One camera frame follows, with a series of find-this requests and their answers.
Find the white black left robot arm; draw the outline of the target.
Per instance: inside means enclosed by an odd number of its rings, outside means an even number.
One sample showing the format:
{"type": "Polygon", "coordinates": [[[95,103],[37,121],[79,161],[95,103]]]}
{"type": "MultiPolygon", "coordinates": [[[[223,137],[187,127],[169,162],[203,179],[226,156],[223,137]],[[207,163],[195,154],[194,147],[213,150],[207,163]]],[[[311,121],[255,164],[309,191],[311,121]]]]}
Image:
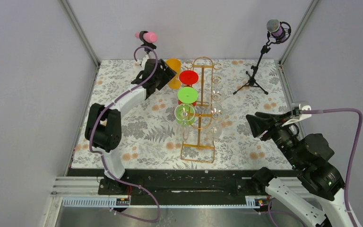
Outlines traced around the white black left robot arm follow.
{"type": "Polygon", "coordinates": [[[89,141],[90,152],[100,156],[104,174],[111,179],[109,187],[114,193],[123,194],[128,187],[127,180],[122,178],[125,167],[117,150],[122,137],[122,118],[157,90],[161,90],[176,74],[164,60],[148,59],[143,70],[113,102],[91,105],[85,138],[89,141]]]}

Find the red plastic wine glass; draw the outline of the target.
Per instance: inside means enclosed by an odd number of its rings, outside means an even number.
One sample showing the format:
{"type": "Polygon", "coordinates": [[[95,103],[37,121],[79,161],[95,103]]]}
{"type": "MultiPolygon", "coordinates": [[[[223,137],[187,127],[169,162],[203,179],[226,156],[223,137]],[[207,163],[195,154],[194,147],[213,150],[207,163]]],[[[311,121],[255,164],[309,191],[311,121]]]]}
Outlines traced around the red plastic wine glass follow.
{"type": "Polygon", "coordinates": [[[177,93],[179,104],[195,106],[198,100],[198,91],[193,88],[193,85],[198,82],[198,74],[192,70],[185,70],[180,74],[179,79],[185,85],[177,93]]]}

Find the green plastic wine glass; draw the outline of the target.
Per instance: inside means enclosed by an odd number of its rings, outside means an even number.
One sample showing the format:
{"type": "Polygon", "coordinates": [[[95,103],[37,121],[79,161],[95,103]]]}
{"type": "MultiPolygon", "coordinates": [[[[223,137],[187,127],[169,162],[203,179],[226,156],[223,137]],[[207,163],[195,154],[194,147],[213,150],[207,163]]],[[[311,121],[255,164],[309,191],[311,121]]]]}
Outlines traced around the green plastic wine glass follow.
{"type": "Polygon", "coordinates": [[[192,87],[182,87],[178,93],[178,106],[174,115],[178,124],[193,124],[195,122],[195,105],[198,100],[198,92],[192,87]]]}

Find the clear wine glass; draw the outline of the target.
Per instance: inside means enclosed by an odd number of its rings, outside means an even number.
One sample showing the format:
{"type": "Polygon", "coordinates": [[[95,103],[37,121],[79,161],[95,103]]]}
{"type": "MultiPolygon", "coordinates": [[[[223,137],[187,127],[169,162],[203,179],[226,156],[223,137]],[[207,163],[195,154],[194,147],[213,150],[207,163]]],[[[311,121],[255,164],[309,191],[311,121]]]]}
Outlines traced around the clear wine glass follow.
{"type": "Polygon", "coordinates": [[[206,136],[212,141],[219,139],[223,132],[222,123],[225,112],[221,105],[213,105],[210,112],[210,125],[206,128],[206,136]]]}
{"type": "Polygon", "coordinates": [[[209,94],[210,114],[214,120],[220,120],[225,115],[225,109],[222,107],[222,102],[225,96],[222,92],[212,91],[209,94]]]}
{"type": "Polygon", "coordinates": [[[178,141],[187,141],[190,134],[190,127],[195,121],[195,109],[191,104],[179,104],[174,115],[178,123],[176,129],[176,138],[178,141]]]}
{"type": "Polygon", "coordinates": [[[211,94],[220,94],[226,82],[226,77],[220,73],[210,72],[205,76],[205,82],[210,86],[211,94]]]}

